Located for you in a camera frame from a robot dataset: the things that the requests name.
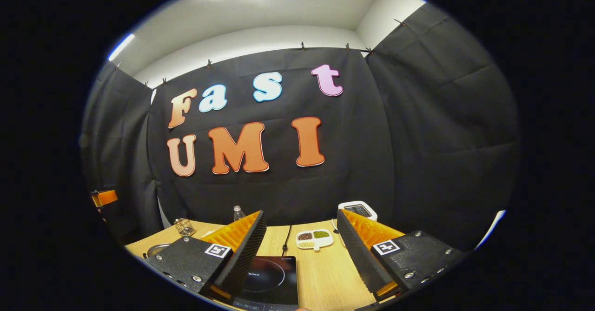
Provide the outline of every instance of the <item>ceiling light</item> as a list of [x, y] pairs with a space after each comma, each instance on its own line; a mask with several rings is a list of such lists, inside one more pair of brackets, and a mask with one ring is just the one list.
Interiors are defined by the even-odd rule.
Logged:
[[115, 59], [115, 57], [118, 56], [118, 54], [128, 45], [128, 43], [130, 43], [130, 41], [134, 38], [134, 35], [129, 35], [126, 37], [126, 39], [119, 44], [115, 50], [113, 50], [112, 54], [110, 54], [110, 57], [108, 58], [109, 61], [112, 61], [113, 59]]

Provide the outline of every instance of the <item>wooden table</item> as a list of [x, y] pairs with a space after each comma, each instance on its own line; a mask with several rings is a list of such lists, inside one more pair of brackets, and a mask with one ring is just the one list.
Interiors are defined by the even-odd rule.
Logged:
[[[224, 225], [195, 222], [191, 220], [196, 233], [193, 238], [201, 238], [209, 231], [216, 231]], [[302, 231], [327, 229], [333, 235], [333, 244], [320, 248], [320, 251], [302, 250], [296, 246], [296, 235]], [[312, 311], [354, 310], [376, 301], [368, 292], [359, 277], [339, 235], [332, 233], [330, 220], [310, 224], [293, 225], [287, 240], [285, 255], [295, 256], [297, 263], [297, 291], [300, 307]], [[283, 245], [289, 232], [289, 226], [268, 226], [258, 250], [258, 256], [281, 256]], [[149, 247], [157, 244], [172, 243], [180, 238], [176, 228], [170, 226], [150, 237], [126, 245], [129, 252], [142, 258]]]

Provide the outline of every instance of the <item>orange letter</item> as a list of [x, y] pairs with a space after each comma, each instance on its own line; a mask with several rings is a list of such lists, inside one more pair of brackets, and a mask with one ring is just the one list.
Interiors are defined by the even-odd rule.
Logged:
[[167, 146], [170, 148], [170, 163], [172, 163], [172, 169], [174, 173], [180, 176], [191, 176], [194, 173], [195, 161], [194, 161], [194, 142], [196, 141], [196, 135], [189, 134], [182, 138], [182, 141], [186, 146], [186, 156], [188, 158], [187, 164], [180, 164], [180, 155], [178, 152], [178, 145], [180, 140], [173, 138], [167, 141]]
[[231, 165], [234, 172], [240, 170], [242, 158], [246, 153], [244, 171], [247, 173], [264, 172], [268, 170], [268, 163], [262, 156], [261, 133], [264, 130], [263, 123], [247, 123], [242, 128], [238, 144], [231, 138], [225, 127], [217, 127], [209, 131], [209, 138], [213, 140], [213, 152], [215, 153], [214, 174], [227, 174], [229, 167], [225, 159]]
[[318, 135], [316, 129], [320, 125], [320, 119], [316, 117], [298, 118], [291, 122], [291, 126], [297, 130], [299, 140], [299, 158], [296, 160], [300, 167], [321, 165], [324, 156], [318, 150]]
[[176, 96], [172, 99], [172, 120], [168, 125], [170, 129], [173, 129], [184, 122], [185, 117], [182, 116], [182, 112], [188, 113], [188, 110], [190, 110], [190, 100], [188, 97], [193, 99], [196, 97], [196, 94], [196, 89], [190, 89], [182, 95]]

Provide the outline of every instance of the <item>white wall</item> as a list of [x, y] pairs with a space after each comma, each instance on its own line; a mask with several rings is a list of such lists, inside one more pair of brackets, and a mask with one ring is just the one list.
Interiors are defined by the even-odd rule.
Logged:
[[301, 42], [308, 47], [345, 47], [365, 49], [357, 33], [345, 29], [320, 26], [270, 26], [247, 29], [202, 40], [177, 50], [147, 66], [134, 78], [149, 81], [150, 88], [162, 84], [162, 78], [171, 80], [191, 70], [211, 63], [232, 59], [241, 55], [264, 51], [300, 48]]
[[374, 48], [399, 25], [425, 4], [424, 0], [376, 0], [355, 30], [366, 47]]

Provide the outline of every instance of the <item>white divided plate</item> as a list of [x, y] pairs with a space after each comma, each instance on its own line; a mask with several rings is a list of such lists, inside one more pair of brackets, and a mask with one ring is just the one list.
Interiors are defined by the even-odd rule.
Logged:
[[[328, 233], [328, 237], [315, 238], [314, 232], [325, 232]], [[312, 239], [300, 240], [299, 236], [302, 234], [312, 234]], [[312, 231], [302, 231], [296, 235], [296, 245], [298, 248], [308, 250], [314, 248], [315, 251], [319, 251], [321, 247], [325, 247], [333, 244], [333, 234], [328, 229], [313, 229]]]

